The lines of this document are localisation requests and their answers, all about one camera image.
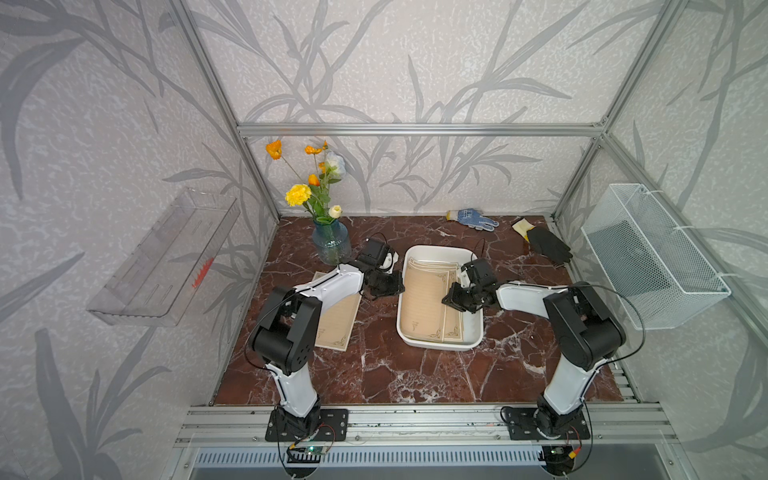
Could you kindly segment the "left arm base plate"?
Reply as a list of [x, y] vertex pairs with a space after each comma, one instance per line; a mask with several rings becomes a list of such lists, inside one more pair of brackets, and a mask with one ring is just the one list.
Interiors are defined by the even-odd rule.
[[305, 439], [344, 441], [349, 426], [348, 409], [313, 408], [307, 417], [297, 417], [278, 406], [269, 417], [265, 440], [272, 443]]

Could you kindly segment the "clear plastic wall shelf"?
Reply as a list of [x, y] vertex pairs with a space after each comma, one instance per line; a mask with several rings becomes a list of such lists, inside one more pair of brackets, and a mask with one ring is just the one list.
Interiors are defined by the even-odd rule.
[[86, 311], [108, 325], [178, 325], [240, 213], [235, 196], [182, 189]]

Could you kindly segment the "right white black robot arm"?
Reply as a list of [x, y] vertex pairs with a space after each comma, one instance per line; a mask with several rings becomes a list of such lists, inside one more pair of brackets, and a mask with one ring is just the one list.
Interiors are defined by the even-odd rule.
[[468, 284], [453, 283], [441, 300], [444, 305], [470, 313], [497, 305], [549, 321], [560, 359], [537, 400], [536, 422], [541, 429], [556, 429], [573, 421], [599, 369], [626, 342], [624, 328], [596, 292], [598, 287], [585, 282], [557, 287], [501, 283], [484, 259], [470, 261], [460, 271]]

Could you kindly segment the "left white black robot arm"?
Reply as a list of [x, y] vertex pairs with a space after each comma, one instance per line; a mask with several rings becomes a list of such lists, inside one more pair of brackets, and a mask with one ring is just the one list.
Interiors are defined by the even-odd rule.
[[309, 283], [272, 290], [247, 345], [272, 373], [284, 413], [305, 420], [319, 409], [308, 362], [315, 349], [321, 316], [363, 291], [380, 298], [397, 296], [404, 290], [399, 270], [361, 270], [351, 264], [342, 264]]

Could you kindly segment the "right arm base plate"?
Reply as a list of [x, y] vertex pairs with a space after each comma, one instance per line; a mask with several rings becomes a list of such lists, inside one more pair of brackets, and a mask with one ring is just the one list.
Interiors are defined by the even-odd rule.
[[589, 440], [591, 427], [582, 407], [559, 415], [548, 407], [503, 406], [503, 424], [511, 440]]

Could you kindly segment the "blue dotted work glove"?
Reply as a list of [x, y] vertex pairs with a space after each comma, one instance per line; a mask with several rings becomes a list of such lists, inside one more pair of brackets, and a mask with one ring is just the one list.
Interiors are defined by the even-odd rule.
[[446, 219], [448, 221], [458, 222], [461, 225], [478, 231], [493, 232], [499, 226], [497, 221], [486, 217], [481, 212], [473, 208], [449, 210], [446, 213]]

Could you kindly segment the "stationery sheets in box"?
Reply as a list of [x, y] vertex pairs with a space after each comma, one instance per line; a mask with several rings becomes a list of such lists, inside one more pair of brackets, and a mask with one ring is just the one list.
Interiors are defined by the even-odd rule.
[[458, 264], [409, 259], [399, 325], [409, 339], [433, 343], [464, 340], [462, 313], [441, 303], [457, 281]]

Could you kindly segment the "white storage box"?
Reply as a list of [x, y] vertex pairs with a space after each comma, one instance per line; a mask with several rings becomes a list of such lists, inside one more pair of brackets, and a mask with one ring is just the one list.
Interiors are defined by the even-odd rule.
[[403, 261], [405, 291], [400, 294], [396, 327], [403, 341], [425, 349], [468, 351], [483, 339], [483, 311], [461, 312], [443, 303], [450, 288], [469, 286], [461, 267], [474, 259], [464, 248], [416, 245]]

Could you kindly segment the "aluminium front rail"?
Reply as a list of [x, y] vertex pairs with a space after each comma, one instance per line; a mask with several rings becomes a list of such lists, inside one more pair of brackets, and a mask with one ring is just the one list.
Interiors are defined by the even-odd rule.
[[[507, 445], [514, 441], [502, 422], [499, 404], [352, 405], [337, 446]], [[188, 411], [174, 442], [184, 447], [265, 446], [273, 409], [269, 406], [195, 407]], [[584, 425], [590, 437], [571, 433], [563, 443], [585, 447], [608, 444], [679, 442], [658, 403], [591, 403]]]

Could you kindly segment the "glass vase with flowers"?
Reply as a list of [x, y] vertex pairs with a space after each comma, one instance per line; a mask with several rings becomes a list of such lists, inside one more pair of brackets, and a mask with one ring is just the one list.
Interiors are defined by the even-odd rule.
[[313, 170], [302, 176], [283, 154], [281, 140], [268, 143], [265, 151], [272, 160], [284, 161], [300, 180], [285, 193], [284, 199], [288, 206], [302, 207], [312, 218], [312, 241], [321, 262], [332, 266], [343, 263], [351, 255], [351, 244], [348, 230], [341, 222], [343, 208], [332, 203], [331, 187], [347, 175], [344, 158], [333, 152], [326, 141], [308, 145], [304, 153], [312, 158]]

